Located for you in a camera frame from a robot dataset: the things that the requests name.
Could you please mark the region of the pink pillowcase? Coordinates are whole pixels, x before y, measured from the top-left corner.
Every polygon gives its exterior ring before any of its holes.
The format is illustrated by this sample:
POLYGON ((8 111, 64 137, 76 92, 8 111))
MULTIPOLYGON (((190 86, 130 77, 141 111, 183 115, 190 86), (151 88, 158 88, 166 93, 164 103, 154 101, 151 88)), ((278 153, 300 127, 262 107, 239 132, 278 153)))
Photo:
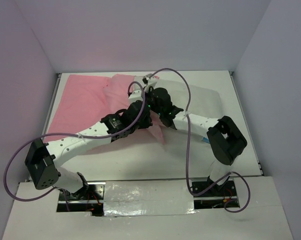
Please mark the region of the pink pillowcase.
POLYGON ((76 134, 99 122, 108 114, 127 109, 129 84, 137 77, 71 74, 52 119, 49 133, 76 134))

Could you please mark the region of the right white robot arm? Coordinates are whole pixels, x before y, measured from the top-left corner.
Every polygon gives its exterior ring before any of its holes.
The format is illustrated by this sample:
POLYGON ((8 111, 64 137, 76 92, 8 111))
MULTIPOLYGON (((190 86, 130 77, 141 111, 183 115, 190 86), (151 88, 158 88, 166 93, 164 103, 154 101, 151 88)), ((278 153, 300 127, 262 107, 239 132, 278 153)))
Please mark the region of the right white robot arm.
POLYGON ((198 197, 209 191, 212 195, 218 196, 225 190, 225 182, 234 173, 232 165, 243 153, 248 142, 229 116, 209 118, 190 113, 191 91, 190 89, 187 91, 187 104, 185 109, 182 109, 172 103, 171 96, 165 88, 150 86, 146 93, 147 105, 159 116, 165 127, 187 132, 185 176, 189 193, 198 197), (208 139, 215 157, 207 178, 208 187, 199 193, 193 192, 189 182, 191 134, 208 139))

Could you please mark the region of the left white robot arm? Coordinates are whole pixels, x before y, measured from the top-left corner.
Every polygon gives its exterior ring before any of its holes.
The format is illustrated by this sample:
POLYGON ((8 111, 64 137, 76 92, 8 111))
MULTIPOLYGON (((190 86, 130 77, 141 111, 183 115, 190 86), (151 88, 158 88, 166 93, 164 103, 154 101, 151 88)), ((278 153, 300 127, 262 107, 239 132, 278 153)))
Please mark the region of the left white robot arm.
POLYGON ((73 136, 43 142, 41 138, 32 141, 25 165, 37 190, 49 187, 65 190, 76 199, 84 199, 90 191, 82 173, 63 168, 63 164, 85 152, 108 145, 133 134, 136 130, 152 126, 148 100, 137 100, 127 109, 108 114, 101 121, 73 136))

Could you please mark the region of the white pillow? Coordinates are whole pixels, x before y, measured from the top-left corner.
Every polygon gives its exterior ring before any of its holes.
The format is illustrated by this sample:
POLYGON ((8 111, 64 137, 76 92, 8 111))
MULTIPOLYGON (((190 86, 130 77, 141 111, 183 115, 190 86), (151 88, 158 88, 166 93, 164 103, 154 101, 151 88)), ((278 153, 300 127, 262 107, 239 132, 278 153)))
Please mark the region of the white pillow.
POLYGON ((223 107, 220 94, 215 91, 196 85, 186 86, 184 82, 177 82, 159 78, 156 88, 164 88, 168 91, 173 105, 184 109, 188 101, 188 111, 198 116, 220 119, 223 107))

